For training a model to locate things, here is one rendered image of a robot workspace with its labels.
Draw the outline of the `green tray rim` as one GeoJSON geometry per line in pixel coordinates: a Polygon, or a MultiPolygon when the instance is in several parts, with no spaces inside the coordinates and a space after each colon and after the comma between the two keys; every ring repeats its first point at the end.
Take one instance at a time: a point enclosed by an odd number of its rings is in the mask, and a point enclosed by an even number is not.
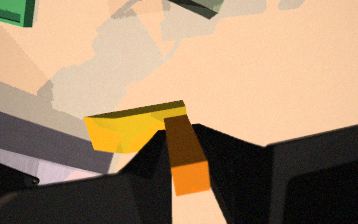
{"type": "Polygon", "coordinates": [[[6,24],[9,23],[23,28],[32,27],[34,9],[35,9],[35,0],[22,0],[20,22],[17,20],[11,20],[9,18],[3,18],[3,17],[0,17],[0,21],[6,24]]]}

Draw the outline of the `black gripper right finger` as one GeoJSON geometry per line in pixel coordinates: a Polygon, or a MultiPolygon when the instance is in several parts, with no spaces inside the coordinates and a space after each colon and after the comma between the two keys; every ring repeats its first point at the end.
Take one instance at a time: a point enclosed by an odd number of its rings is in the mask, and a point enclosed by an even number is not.
{"type": "Polygon", "coordinates": [[[358,124],[265,146],[192,127],[226,224],[282,224],[290,178],[358,160],[358,124]]]}

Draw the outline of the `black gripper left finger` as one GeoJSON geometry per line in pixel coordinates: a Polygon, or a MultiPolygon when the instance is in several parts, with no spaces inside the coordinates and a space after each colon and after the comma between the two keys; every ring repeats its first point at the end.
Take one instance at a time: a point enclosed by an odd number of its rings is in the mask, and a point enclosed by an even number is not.
{"type": "Polygon", "coordinates": [[[0,224],[172,224],[165,129],[116,173],[6,192],[0,224]]]}

